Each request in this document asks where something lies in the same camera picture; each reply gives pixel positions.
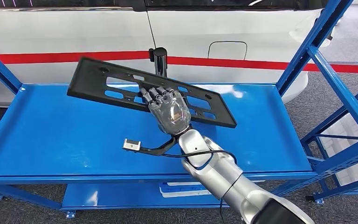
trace car window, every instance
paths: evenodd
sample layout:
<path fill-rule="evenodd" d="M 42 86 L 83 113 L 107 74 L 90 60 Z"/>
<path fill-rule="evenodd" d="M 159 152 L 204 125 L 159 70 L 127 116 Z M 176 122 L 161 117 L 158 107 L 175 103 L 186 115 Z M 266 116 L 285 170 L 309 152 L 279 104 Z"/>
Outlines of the car window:
<path fill-rule="evenodd" d="M 327 0 L 146 0 L 148 7 L 323 8 Z"/>
<path fill-rule="evenodd" d="M 0 0 L 0 7 L 121 7 L 122 3 L 122 0 Z"/>

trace lower shelf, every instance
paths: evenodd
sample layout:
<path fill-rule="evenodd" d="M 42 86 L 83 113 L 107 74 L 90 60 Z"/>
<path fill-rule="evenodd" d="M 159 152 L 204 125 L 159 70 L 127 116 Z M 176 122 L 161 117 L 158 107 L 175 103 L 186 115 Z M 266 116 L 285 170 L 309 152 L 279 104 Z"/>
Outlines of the lower shelf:
<path fill-rule="evenodd" d="M 68 184 L 62 210 L 218 208 L 213 195 L 162 197 L 158 183 Z"/>

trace blue shelf surface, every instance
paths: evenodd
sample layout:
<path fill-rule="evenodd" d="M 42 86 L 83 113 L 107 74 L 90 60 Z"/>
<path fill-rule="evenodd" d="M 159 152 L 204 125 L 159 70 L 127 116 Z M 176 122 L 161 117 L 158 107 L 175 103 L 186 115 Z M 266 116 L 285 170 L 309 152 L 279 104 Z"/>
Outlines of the blue shelf surface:
<path fill-rule="evenodd" d="M 68 184 L 61 210 L 219 206 L 220 200 L 213 195 L 163 197 L 158 183 L 88 183 Z"/>
<path fill-rule="evenodd" d="M 238 126 L 193 122 L 193 127 L 233 152 L 252 180 L 315 176 L 275 85 L 201 87 L 221 93 Z M 67 89 L 66 84 L 21 87 L 0 121 L 0 183 L 191 180 L 177 158 L 122 149 L 125 138 L 145 147 L 170 138 L 150 113 L 69 97 Z M 169 153 L 179 154 L 179 146 Z"/>

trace white car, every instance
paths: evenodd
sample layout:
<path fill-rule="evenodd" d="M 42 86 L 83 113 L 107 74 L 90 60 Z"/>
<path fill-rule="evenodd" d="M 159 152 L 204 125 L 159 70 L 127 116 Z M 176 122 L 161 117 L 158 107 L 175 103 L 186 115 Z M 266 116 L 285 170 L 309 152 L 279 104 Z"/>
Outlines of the white car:
<path fill-rule="evenodd" d="M 128 60 L 128 54 L 136 57 L 164 47 L 168 56 L 180 57 L 168 65 L 170 78 L 190 83 L 274 83 L 283 70 L 271 69 L 271 62 L 291 60 L 323 2 L 0 0 L 0 59 L 23 83 L 68 83 L 80 55 L 154 72 L 149 59 Z M 181 57 L 265 63 L 260 69 L 235 68 L 227 60 L 219 61 L 218 67 L 183 65 Z M 284 102 L 307 83 L 303 71 Z M 0 106 L 8 106 L 12 99 L 0 84 Z"/>

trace black plastic frame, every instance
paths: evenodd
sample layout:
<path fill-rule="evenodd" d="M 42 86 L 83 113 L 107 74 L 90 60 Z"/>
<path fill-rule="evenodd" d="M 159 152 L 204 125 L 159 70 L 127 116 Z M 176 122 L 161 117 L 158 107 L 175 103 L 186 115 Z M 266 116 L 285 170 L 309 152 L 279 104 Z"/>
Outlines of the black plastic frame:
<path fill-rule="evenodd" d="M 110 87 L 106 84 L 108 77 L 137 83 L 139 88 L 143 87 L 147 90 L 159 86 L 179 90 L 185 99 L 187 106 L 196 112 L 196 114 L 192 114 L 192 121 L 231 128 L 237 126 L 237 122 L 219 93 L 179 82 L 174 79 L 160 77 L 148 72 L 94 59 L 80 59 L 69 85 L 67 95 L 149 112 L 149 108 L 146 104 L 134 101 L 135 97 L 142 97 L 141 93 Z M 181 91 L 179 87 L 186 88 L 187 92 Z M 123 98 L 109 97 L 105 95 L 105 91 L 119 92 L 123 95 Z M 210 109 L 189 104 L 187 96 L 207 101 L 210 105 Z M 205 112 L 212 113 L 215 115 L 215 118 L 206 117 L 204 115 Z"/>

